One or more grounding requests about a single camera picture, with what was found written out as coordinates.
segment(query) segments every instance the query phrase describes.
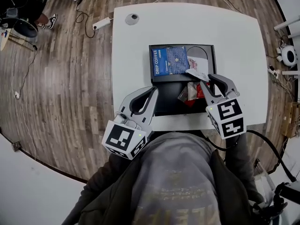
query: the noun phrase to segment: black and white marker cube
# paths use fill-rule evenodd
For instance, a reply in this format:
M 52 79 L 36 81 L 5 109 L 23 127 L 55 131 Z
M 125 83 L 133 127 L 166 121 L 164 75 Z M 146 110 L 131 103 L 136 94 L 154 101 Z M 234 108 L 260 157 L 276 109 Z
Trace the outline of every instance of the black and white marker cube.
M 240 97 L 235 97 L 206 107 L 211 123 L 222 139 L 246 132 L 246 124 L 239 101 Z
M 108 121 L 102 145 L 110 152 L 132 160 L 146 145 L 146 132 Z

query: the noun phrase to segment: person's arm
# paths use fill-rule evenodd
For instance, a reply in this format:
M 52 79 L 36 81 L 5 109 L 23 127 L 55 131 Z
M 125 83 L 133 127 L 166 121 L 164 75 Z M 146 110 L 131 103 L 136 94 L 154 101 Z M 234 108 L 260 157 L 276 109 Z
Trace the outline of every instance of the person's arm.
M 75 207 L 62 225 L 78 223 L 81 211 L 91 203 L 102 191 L 112 185 L 126 170 L 130 160 L 111 154 L 107 163 L 90 178 L 84 186 Z
M 249 200 L 259 203 L 263 202 L 263 197 L 259 194 L 255 185 L 246 134 L 226 139 L 226 147 L 230 147 L 236 142 L 237 144 L 234 148 L 226 151 L 226 167 L 243 183 Z

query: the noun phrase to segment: black tray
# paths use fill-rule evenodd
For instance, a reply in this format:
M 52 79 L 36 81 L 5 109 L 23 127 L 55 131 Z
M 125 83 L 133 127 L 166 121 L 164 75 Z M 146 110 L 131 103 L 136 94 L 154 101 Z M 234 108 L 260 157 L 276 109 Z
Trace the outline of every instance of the black tray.
M 185 46 L 187 55 L 207 58 L 209 65 L 209 73 L 216 74 L 216 60 L 213 45 L 192 45 L 192 44 L 168 44 L 168 45 L 150 45 L 150 70 L 151 82 L 158 88 L 159 95 L 157 99 L 155 116 L 166 116 L 176 114 L 203 113 L 207 106 L 204 98 L 197 99 L 190 108 L 182 101 L 177 99 L 182 90 L 188 85 L 188 82 L 197 82 L 197 78 L 189 74 L 175 74 L 166 76 L 154 76 L 152 64 L 152 49 L 161 49 L 165 47 Z

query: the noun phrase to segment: wooden floor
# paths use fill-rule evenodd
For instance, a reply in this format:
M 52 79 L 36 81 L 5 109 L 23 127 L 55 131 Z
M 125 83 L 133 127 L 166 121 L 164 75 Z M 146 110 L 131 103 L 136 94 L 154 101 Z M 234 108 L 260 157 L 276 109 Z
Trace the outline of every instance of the wooden floor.
M 108 16 L 112 18 L 115 7 L 153 1 L 83 0 L 79 9 L 90 15 L 87 32 L 92 35 L 91 25 Z M 278 35 L 273 27 L 283 22 L 275 1 L 230 1 L 242 13 L 258 19 L 265 51 L 274 56 Z M 199 3 L 229 9 L 222 0 L 160 2 Z M 107 121 L 113 118 L 113 25 L 98 30 L 94 38 L 87 38 L 84 23 L 75 23 L 78 15 L 75 7 L 73 0 L 48 1 L 44 13 L 47 16 L 57 13 L 58 20 L 53 30 L 39 30 L 36 42 L 39 51 L 26 79 L 22 102 L 36 147 L 36 158 L 67 173 L 88 179 L 109 155 L 102 147 L 101 140 Z M 14 44 L 7 44 L 4 52 L 0 53 L 0 127 L 3 134 L 13 141 L 20 141 L 24 150 L 34 156 L 35 149 L 24 122 L 21 101 L 14 99 L 11 91 L 11 86 L 13 90 L 20 89 L 33 57 L 33 52 L 20 49 Z M 268 57 L 267 61 L 268 65 L 285 69 L 275 59 Z M 289 97 L 270 78 L 268 99 L 267 122 L 252 128 L 269 137 L 280 150 L 284 137 L 280 135 L 279 129 Z M 220 144 L 220 138 L 213 137 Z M 248 141 L 252 157 L 258 157 L 267 170 L 272 170 L 277 159 L 267 145 L 252 135 L 248 136 Z

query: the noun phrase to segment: dark jacket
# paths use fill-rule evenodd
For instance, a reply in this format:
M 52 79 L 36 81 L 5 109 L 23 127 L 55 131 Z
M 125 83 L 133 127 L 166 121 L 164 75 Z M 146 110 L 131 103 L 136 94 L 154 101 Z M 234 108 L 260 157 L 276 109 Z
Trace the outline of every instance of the dark jacket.
M 237 138 L 226 141 L 228 146 Z M 134 214 L 130 211 L 132 188 L 141 169 L 143 151 L 133 160 L 112 154 L 81 192 L 79 201 L 63 225 L 129 225 Z M 226 165 L 218 151 L 212 153 L 210 167 L 222 224 L 253 224 L 248 200 L 262 202 L 257 192 L 253 168 L 248 154 L 246 136 L 226 153 Z

